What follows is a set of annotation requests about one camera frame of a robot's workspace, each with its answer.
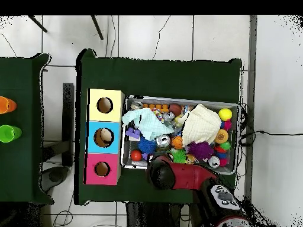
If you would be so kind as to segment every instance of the green cup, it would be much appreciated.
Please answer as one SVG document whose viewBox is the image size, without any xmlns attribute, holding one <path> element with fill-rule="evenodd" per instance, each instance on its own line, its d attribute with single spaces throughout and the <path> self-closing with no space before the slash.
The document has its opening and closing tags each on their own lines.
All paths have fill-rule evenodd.
<svg viewBox="0 0 303 227">
<path fill-rule="evenodd" d="M 0 141 L 11 142 L 19 138 L 22 134 L 22 130 L 18 127 L 11 125 L 3 125 L 0 127 Z"/>
</svg>

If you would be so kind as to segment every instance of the gray metal tray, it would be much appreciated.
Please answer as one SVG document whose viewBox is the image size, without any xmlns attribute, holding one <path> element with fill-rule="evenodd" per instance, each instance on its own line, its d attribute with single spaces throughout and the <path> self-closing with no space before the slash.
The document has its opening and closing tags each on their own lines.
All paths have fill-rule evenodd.
<svg viewBox="0 0 303 227">
<path fill-rule="evenodd" d="M 230 162 L 224 167 L 218 167 L 216 169 L 210 167 L 208 163 L 200 163 L 209 169 L 224 175 L 231 175 L 236 171 L 237 166 L 237 156 L 239 151 L 239 137 L 240 137 L 240 121 L 241 121 L 241 109 L 238 104 L 235 103 L 219 103 L 219 102 L 208 102 L 208 101 L 197 101 L 197 100 L 186 100 L 186 99 L 169 99 L 169 98 L 153 98 L 153 97 L 135 97 L 128 96 L 124 102 L 124 112 L 125 114 L 130 109 L 130 105 L 133 101 L 139 101 L 141 103 L 153 103 L 153 104 L 171 104 L 177 103 L 178 105 L 197 105 L 199 103 L 203 104 L 206 108 L 218 113 L 222 108 L 228 108 L 232 111 L 233 116 L 231 118 L 232 127 L 228 131 L 228 141 L 231 143 L 231 149 L 229 153 Z M 123 127 L 122 132 L 122 144 L 121 144 L 121 165 L 124 168 L 140 168 L 146 169 L 147 162 L 133 162 L 130 158 L 130 154 L 133 150 L 138 150 L 138 142 L 129 141 L 125 136 L 126 127 Z"/>
</svg>

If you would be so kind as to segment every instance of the shape sorter box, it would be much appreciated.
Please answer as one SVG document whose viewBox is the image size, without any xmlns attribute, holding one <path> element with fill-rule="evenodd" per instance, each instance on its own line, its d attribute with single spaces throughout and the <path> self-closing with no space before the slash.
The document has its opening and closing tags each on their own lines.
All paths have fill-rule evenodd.
<svg viewBox="0 0 303 227">
<path fill-rule="evenodd" d="M 124 104 L 124 94 L 120 90 L 88 89 L 88 111 L 86 120 L 121 122 L 121 114 Z M 109 109 L 102 110 L 103 104 Z"/>
<path fill-rule="evenodd" d="M 95 136 L 101 137 L 100 129 L 107 129 L 112 136 L 112 142 L 107 147 L 100 147 L 95 143 Z M 88 153 L 120 153 L 121 123 L 88 121 Z"/>
<path fill-rule="evenodd" d="M 103 184 L 115 186 L 121 174 L 119 154 L 98 154 L 88 153 L 86 161 L 86 180 L 85 184 Z M 105 163 L 108 167 L 106 176 L 99 176 L 96 167 L 99 163 Z"/>
</svg>

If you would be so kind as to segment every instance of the yellow box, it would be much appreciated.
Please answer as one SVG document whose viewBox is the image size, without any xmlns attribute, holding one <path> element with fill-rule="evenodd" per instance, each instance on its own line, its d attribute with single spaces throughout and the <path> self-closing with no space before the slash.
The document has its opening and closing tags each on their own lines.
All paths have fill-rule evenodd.
<svg viewBox="0 0 303 227">
<path fill-rule="evenodd" d="M 89 118 L 102 122 L 121 122 L 124 94 L 120 90 L 88 89 Z"/>
</svg>

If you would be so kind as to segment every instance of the cup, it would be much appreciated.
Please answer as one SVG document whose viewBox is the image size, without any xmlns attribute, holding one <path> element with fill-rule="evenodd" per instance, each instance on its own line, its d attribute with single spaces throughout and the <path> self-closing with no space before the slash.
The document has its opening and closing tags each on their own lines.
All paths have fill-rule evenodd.
<svg viewBox="0 0 303 227">
<path fill-rule="evenodd" d="M 22 134 L 22 130 L 18 127 L 11 125 L 3 125 L 0 127 L 0 141 L 11 142 L 19 138 Z"/>
<path fill-rule="evenodd" d="M 0 96 L 0 114 L 12 112 L 16 107 L 17 104 L 13 100 Z"/>
</svg>

